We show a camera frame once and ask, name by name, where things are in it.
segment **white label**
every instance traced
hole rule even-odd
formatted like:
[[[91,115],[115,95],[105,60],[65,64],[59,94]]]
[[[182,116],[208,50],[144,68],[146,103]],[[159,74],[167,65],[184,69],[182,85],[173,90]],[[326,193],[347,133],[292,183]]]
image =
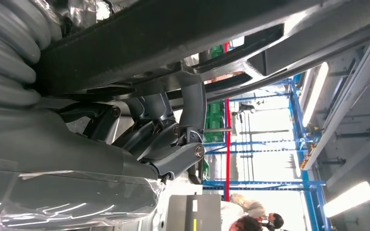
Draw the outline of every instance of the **white label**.
[[[193,200],[192,201],[192,212],[197,212],[198,211],[198,200]]]

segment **woman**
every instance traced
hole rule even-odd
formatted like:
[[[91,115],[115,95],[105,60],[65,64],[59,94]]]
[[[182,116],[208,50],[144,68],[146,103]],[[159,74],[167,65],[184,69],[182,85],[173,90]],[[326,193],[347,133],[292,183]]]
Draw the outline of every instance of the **woman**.
[[[231,202],[221,202],[221,219],[222,231],[263,231],[257,219],[246,216],[242,207]]]

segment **plastic wrap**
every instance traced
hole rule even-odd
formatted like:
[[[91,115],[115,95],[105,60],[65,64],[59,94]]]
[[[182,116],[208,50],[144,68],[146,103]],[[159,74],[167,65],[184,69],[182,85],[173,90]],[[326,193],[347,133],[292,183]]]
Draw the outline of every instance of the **plastic wrap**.
[[[0,160],[1,231],[116,226],[153,214],[164,189],[144,178],[14,169],[16,163]]]
[[[30,0],[62,27],[63,36],[79,32],[138,0]]]

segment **bolt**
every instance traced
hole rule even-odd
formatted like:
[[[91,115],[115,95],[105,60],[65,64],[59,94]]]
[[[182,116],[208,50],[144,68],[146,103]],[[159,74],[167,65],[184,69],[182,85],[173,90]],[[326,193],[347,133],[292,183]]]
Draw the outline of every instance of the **bolt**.
[[[119,118],[121,116],[121,109],[117,106],[113,106],[111,109],[111,115],[114,118]]]
[[[173,134],[175,136],[179,136],[179,126],[178,125],[175,125],[175,127],[173,128]]]
[[[197,146],[197,148],[195,149],[195,156],[197,158],[202,158],[203,155],[205,154],[205,149],[203,148],[203,146]]]

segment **ceiling light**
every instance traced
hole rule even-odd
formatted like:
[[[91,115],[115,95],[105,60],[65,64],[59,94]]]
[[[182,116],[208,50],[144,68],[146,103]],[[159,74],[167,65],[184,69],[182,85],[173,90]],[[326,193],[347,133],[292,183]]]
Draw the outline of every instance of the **ceiling light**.
[[[317,100],[320,96],[321,89],[323,88],[325,79],[328,73],[328,64],[323,62],[318,71],[316,80],[314,82],[313,90],[311,91],[310,100],[308,101],[305,113],[303,116],[303,126],[307,127],[310,122],[311,116],[313,115],[314,109],[316,108]]]
[[[330,218],[370,200],[370,184],[357,184],[324,206],[325,216]]]

